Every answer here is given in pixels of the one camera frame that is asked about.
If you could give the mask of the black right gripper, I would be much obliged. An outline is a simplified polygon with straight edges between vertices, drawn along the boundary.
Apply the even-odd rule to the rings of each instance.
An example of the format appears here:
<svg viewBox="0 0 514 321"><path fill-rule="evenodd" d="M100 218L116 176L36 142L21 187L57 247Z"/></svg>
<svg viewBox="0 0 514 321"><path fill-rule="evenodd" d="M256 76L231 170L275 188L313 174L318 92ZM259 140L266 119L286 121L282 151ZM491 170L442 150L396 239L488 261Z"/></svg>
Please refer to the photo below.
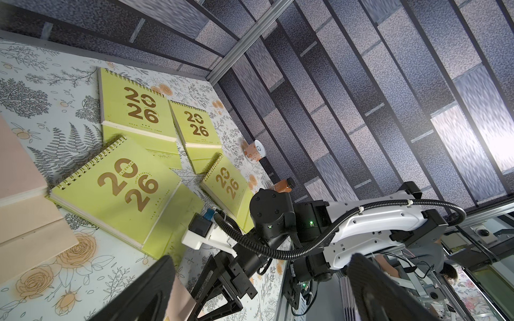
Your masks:
<svg viewBox="0 0 514 321"><path fill-rule="evenodd" d="M256 254L239 244L233 250L236 256L221 251L215 257L209 257L191 293L195 305L188 321L221 320L238 314L243 310L240 298L247 295L253 299L258 294L250 279L254 274L265 272L273 259ZM232 290L225 286L215 287L218 269Z"/></svg>

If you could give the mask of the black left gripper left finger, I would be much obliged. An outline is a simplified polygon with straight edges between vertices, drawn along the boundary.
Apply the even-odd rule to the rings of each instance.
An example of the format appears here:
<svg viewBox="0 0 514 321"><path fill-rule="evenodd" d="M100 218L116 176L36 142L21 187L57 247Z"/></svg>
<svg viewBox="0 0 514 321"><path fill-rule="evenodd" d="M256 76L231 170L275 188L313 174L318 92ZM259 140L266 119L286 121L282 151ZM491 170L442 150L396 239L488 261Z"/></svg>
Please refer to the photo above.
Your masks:
<svg viewBox="0 0 514 321"><path fill-rule="evenodd" d="M174 279L173 260L165 255L91 319L164 320Z"/></svg>

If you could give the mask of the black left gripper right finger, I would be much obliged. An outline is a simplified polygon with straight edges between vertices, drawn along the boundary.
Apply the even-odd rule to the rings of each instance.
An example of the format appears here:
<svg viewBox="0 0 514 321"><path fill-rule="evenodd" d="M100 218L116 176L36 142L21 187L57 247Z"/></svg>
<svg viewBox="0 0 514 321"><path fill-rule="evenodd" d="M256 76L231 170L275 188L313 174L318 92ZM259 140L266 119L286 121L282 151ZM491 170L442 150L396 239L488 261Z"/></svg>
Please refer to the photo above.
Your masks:
<svg viewBox="0 0 514 321"><path fill-rule="evenodd" d="M364 255L352 255L347 276L362 320L438 319Z"/></svg>

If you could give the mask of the pink 2026 desk calendar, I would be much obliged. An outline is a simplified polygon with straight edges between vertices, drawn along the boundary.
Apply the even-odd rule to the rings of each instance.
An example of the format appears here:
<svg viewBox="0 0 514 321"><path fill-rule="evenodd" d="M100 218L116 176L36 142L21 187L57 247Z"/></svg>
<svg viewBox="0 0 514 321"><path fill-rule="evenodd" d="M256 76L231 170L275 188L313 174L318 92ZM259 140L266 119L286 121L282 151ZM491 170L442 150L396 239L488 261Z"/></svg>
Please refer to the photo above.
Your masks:
<svg viewBox="0 0 514 321"><path fill-rule="evenodd" d="M1 120L2 283L79 244L47 193L45 178Z"/></svg>

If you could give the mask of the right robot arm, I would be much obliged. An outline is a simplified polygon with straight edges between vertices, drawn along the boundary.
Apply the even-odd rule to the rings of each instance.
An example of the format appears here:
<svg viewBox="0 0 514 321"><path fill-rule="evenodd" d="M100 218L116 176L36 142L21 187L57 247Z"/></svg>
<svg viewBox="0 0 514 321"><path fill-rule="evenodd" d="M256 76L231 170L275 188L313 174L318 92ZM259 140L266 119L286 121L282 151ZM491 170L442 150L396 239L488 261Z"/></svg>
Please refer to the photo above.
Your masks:
<svg viewBox="0 0 514 321"><path fill-rule="evenodd" d="M290 263L282 295L298 308L302 294L345 269L354 254L425 246L466 219L457 205L423 198L411 181L387 197L347 202L294 203L288 193L261 189L243 210L250 229L219 205L196 215L183 237L186 246L198 247L219 228L235 241L207 261L192 292L190 320L240 312L242 298L257 293L251 277L264 274L274 259Z"/></svg>

